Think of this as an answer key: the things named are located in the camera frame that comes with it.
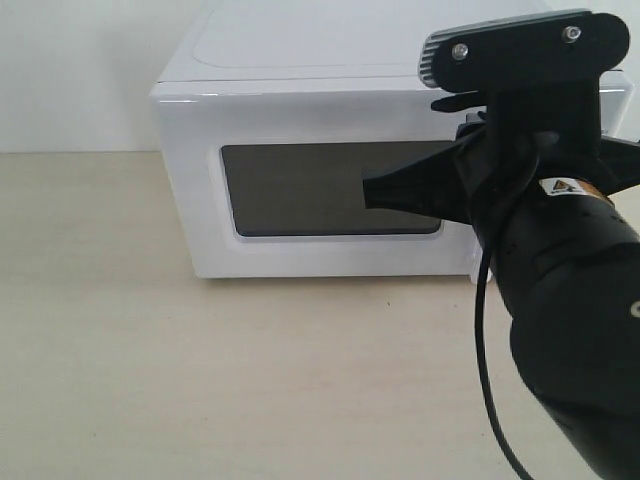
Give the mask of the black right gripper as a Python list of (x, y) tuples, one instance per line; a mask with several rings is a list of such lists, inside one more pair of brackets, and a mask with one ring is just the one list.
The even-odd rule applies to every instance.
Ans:
[(559, 84), (452, 97), (486, 108), (484, 137), (363, 175), (365, 207), (469, 225), (493, 240), (539, 176), (590, 180), (610, 196), (639, 185), (639, 143), (601, 138), (597, 84)]

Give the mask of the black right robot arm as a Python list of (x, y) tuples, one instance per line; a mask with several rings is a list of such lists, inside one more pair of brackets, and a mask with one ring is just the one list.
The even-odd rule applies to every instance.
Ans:
[(639, 183), (639, 147), (600, 130), (581, 84), (458, 93), (455, 141), (364, 179), (365, 204), (470, 225), (529, 392), (603, 479), (639, 475), (639, 235), (611, 201)]

